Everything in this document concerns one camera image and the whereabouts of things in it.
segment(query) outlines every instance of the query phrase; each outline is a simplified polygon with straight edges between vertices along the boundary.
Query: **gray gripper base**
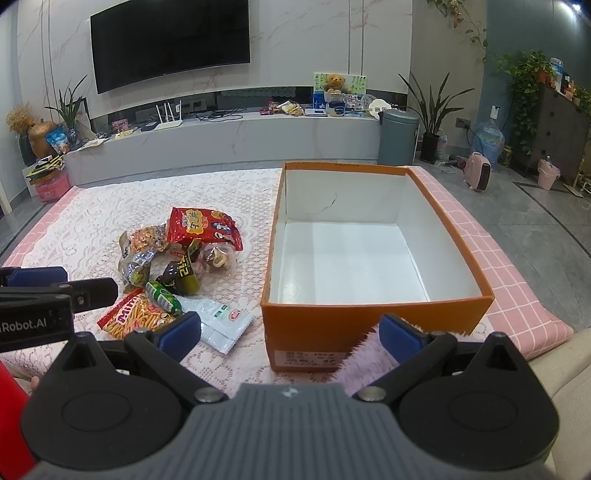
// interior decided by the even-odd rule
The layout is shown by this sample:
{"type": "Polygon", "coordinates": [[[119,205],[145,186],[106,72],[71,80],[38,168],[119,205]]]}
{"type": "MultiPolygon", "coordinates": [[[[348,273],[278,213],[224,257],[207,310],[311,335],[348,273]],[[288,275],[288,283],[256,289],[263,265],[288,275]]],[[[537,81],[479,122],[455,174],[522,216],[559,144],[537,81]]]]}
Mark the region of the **gray gripper base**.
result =
{"type": "Polygon", "coordinates": [[[440,462],[405,437],[388,407],[353,400],[341,385],[244,384],[233,400],[194,408],[177,437],[141,462],[106,472],[42,462],[25,480],[554,478],[542,464],[493,473],[440,462]]]}

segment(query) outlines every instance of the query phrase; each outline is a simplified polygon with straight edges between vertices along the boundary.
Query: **black plant pot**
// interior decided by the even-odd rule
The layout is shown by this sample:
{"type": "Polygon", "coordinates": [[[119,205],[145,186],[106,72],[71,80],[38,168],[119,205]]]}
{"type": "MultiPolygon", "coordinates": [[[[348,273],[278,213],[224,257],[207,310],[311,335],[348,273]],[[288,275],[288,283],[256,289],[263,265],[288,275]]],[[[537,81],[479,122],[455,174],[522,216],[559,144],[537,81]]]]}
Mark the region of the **black plant pot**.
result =
{"type": "Polygon", "coordinates": [[[37,157],[33,153],[31,143],[29,142],[29,136],[27,134],[20,135],[18,137],[18,146],[21,149],[22,161],[27,167],[30,167],[37,161],[37,157]]]}
{"type": "Polygon", "coordinates": [[[421,160],[428,163],[435,163],[435,153],[439,135],[425,133],[423,134],[423,147],[421,149],[421,160]]]}

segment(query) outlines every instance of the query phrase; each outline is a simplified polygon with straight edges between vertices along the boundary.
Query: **white lace cloth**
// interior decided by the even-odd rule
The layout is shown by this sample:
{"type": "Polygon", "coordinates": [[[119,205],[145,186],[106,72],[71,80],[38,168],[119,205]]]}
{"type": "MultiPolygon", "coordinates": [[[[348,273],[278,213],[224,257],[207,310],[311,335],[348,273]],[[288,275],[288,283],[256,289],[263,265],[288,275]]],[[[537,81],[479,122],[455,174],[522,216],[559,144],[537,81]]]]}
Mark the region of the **white lace cloth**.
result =
{"type": "MultiPolygon", "coordinates": [[[[327,381],[330,374],[273,372],[265,349],[259,302],[280,174],[279,168],[226,171],[81,190],[24,257],[22,266],[61,265],[70,280],[113,277],[122,292],[116,263],[121,254],[118,238],[123,231],[164,222],[174,206],[221,210],[236,221],[244,250],[238,255],[237,274],[230,279],[206,279],[202,293],[247,308],[256,319],[229,355],[200,342],[183,365],[229,395],[234,395],[243,382],[327,381]]],[[[169,260],[166,255],[156,260],[152,277],[159,275],[169,260]]],[[[109,338],[96,324],[107,311],[76,315],[76,330],[88,330],[98,339],[109,338]]],[[[28,378],[43,374],[62,346],[56,343],[9,352],[0,359],[13,374],[28,378]]]]}

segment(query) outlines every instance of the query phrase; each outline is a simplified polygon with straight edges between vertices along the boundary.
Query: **gray tile floor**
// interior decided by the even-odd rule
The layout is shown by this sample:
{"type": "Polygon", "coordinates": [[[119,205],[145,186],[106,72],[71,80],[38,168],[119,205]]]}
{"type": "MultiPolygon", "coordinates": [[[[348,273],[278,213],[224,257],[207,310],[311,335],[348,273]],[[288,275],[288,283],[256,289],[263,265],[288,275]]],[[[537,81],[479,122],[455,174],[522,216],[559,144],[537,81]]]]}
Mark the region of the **gray tile floor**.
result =
{"type": "MultiPolygon", "coordinates": [[[[558,184],[556,188],[561,191],[540,190],[535,180],[503,167],[493,172],[485,192],[476,193],[468,189],[459,170],[420,161],[417,164],[441,182],[493,236],[549,311],[576,331],[591,326],[591,199],[579,199],[558,184]]],[[[277,167],[281,162],[223,164],[101,184],[277,167]]],[[[27,199],[11,215],[0,219],[0,265],[49,207],[38,199],[27,199]]]]}

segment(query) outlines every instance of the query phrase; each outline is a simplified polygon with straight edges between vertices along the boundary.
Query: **teddy bear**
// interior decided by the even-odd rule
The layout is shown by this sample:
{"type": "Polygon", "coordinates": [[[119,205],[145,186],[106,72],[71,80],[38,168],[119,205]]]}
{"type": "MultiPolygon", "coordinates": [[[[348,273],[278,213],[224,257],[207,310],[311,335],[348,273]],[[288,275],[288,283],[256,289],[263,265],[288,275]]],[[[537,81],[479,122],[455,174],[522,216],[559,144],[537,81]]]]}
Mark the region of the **teddy bear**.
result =
{"type": "Polygon", "coordinates": [[[338,73],[328,75],[323,87],[327,93],[349,93],[349,89],[345,88],[345,77],[338,73]]]}

